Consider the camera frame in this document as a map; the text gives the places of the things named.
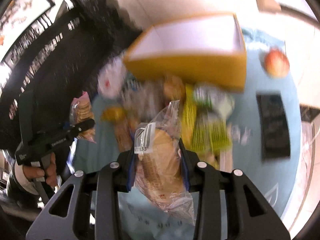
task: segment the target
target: barcode label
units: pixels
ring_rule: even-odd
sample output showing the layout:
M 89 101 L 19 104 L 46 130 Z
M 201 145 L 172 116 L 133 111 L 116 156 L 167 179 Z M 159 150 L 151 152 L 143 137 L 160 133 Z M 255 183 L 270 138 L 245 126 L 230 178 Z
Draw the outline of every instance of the barcode label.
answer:
M 139 128 L 134 135 L 134 153 L 143 154 L 153 152 L 153 141 L 155 139 L 156 123 L 147 124 Z

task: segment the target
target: black handle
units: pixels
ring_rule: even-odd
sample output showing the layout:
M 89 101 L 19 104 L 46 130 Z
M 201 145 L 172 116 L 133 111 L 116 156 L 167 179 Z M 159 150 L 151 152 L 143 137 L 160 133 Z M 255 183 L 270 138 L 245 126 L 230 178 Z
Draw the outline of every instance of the black handle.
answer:
M 114 176 L 120 171 L 119 163 L 111 163 L 99 172 L 96 199 L 95 239 L 121 239 L 118 192 L 114 185 Z
M 31 166 L 39 167 L 45 171 L 50 166 L 50 157 L 51 154 L 47 154 L 46 156 L 42 157 L 39 162 L 31 162 Z M 44 204 L 47 204 L 49 199 L 54 195 L 54 190 L 45 182 L 46 179 L 46 175 L 38 179 L 33 179 L 36 190 L 38 191 Z

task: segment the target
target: yellow snack bag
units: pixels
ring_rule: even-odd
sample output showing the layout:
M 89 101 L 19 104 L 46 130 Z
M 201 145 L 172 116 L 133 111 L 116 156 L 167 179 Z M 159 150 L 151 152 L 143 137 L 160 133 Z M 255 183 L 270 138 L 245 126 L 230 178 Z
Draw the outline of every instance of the yellow snack bag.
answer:
M 186 147 L 190 149 L 193 130 L 196 124 L 197 106 L 193 101 L 193 86 L 186 84 L 186 101 L 182 112 L 181 138 Z
M 225 120 L 211 113 L 199 116 L 192 134 L 192 151 L 201 157 L 206 152 L 215 152 L 230 146 L 232 142 L 227 133 Z

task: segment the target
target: cracker package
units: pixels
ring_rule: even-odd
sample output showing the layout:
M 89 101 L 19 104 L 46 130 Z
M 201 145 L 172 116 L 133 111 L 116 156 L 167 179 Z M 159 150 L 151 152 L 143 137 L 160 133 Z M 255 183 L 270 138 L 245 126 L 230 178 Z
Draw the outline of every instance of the cracker package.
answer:
M 94 119 L 92 107 L 87 92 L 82 92 L 82 96 L 74 98 L 70 109 L 70 124 L 75 125 L 87 119 Z M 85 139 L 90 142 L 94 141 L 95 129 L 91 128 L 79 134 L 78 139 Z
M 125 118 L 114 124 L 115 135 L 118 143 L 119 152 L 129 151 L 133 141 L 130 136 L 128 120 Z
M 138 154 L 135 186 L 164 212 L 195 224 L 193 200 L 183 184 L 178 154 L 178 109 L 179 101 L 172 101 L 150 123 L 139 125 L 134 140 Z

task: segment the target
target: metal screw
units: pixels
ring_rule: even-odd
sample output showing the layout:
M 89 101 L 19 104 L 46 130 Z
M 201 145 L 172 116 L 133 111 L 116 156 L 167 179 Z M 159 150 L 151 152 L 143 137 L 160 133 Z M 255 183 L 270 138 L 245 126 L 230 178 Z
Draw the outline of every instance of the metal screw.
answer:
M 197 165 L 199 168 L 205 168 L 207 166 L 205 162 L 198 162 Z
M 113 168 L 113 169 L 116 169 L 116 168 L 118 168 L 119 166 L 120 166 L 120 164 L 117 163 L 117 162 L 110 163 L 110 167 Z
M 79 178 L 79 177 L 82 177 L 83 174 L 84 174 L 83 171 L 76 171 L 76 172 L 75 172 L 75 176 L 78 177 L 78 178 Z
M 241 170 L 234 170 L 233 171 L 233 173 L 234 173 L 234 175 L 236 175 L 236 176 L 242 176 L 243 175 L 243 172 L 241 171 Z

